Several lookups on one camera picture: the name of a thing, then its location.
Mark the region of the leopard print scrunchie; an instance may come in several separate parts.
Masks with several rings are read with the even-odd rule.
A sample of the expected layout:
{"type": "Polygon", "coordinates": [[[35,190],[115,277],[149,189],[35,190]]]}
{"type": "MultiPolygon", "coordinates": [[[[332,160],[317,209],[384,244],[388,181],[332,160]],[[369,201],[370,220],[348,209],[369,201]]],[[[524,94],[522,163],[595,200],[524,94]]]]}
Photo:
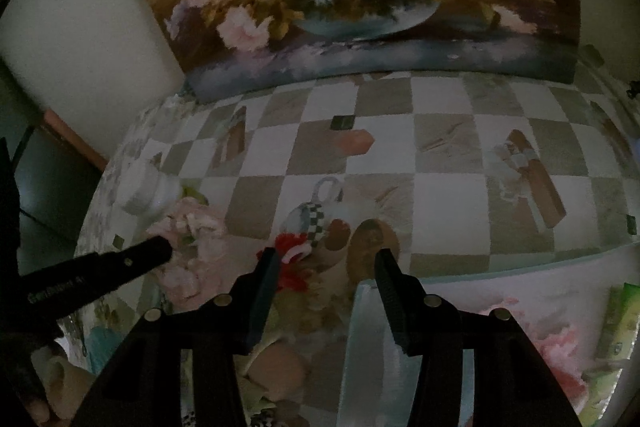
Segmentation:
{"type": "Polygon", "coordinates": [[[277,404],[266,399],[260,399],[248,417],[250,427],[274,427],[277,423],[277,404]]]}

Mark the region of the pink white fluffy cloth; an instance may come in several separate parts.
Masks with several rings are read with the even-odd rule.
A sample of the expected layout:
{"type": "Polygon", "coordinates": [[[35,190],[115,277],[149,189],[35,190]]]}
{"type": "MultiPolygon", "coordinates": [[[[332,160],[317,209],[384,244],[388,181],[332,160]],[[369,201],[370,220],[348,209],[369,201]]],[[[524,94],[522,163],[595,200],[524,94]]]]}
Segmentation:
{"type": "Polygon", "coordinates": [[[491,311],[503,308],[518,320],[528,339],[551,369],[575,413],[579,414],[588,399],[588,385],[582,378],[582,370],[577,361],[578,330],[574,325],[568,325],[560,327],[554,333],[544,333],[539,326],[526,319],[525,313],[518,309],[519,303],[518,299],[506,298],[480,311],[480,314],[488,315],[491,311]]]}

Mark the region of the red flower plush toy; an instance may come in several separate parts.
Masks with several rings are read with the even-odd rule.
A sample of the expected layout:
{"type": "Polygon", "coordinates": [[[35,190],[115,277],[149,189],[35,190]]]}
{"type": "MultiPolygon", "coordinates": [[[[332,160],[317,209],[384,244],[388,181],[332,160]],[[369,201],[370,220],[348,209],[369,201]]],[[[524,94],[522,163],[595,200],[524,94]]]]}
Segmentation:
{"type": "Polygon", "coordinates": [[[314,278],[313,269],[306,268],[304,261],[311,255],[312,247],[307,233],[280,233],[271,248],[280,259],[277,292],[292,291],[305,294],[314,278]]]}

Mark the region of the teal wet wipes pack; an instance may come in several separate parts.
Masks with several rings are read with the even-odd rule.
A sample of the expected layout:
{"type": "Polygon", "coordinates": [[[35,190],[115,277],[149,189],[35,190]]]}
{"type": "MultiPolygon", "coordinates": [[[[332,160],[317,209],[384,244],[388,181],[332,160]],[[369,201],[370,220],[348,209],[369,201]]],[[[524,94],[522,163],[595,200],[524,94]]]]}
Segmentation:
{"type": "Polygon", "coordinates": [[[98,376],[121,343],[121,333],[103,326],[93,327],[85,341],[89,372],[98,376]]]}

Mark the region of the white tray with green rim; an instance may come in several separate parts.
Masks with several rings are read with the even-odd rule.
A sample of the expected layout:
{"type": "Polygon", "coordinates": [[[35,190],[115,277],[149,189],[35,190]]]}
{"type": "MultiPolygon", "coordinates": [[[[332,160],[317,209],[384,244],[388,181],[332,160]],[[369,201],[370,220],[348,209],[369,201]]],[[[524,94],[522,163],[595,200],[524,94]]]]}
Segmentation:
{"type": "Polygon", "coordinates": [[[388,256],[357,289],[342,426],[619,426],[634,421],[637,355],[601,358],[614,291],[639,251],[540,268],[418,279],[388,256]]]}

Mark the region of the green cardboard box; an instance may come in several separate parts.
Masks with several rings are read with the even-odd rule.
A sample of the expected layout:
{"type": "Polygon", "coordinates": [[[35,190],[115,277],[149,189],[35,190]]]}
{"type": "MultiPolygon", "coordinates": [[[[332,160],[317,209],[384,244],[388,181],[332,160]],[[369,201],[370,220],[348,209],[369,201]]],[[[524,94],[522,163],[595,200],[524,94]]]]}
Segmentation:
{"type": "Polygon", "coordinates": [[[625,283],[610,288],[596,359],[628,361],[639,337],[639,286],[625,283]]]}

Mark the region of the checkered patterned tablecloth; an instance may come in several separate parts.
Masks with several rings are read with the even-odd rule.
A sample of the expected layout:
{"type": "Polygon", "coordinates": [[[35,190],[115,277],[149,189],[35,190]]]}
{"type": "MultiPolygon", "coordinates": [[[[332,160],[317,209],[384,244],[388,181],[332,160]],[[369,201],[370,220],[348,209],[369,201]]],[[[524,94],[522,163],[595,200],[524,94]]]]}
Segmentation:
{"type": "MultiPolygon", "coordinates": [[[[227,228],[224,289],[280,233],[307,233],[316,274],[282,291],[264,348],[306,363],[290,394],[314,426],[337,411],[355,288],[387,246],[418,275],[580,258],[639,238],[639,103],[604,69],[570,84],[465,72],[292,83],[145,109],[94,193],[77,254],[137,243],[183,197],[227,228]]],[[[168,300],[155,273],[81,310],[68,332],[122,334],[168,300]]]]}

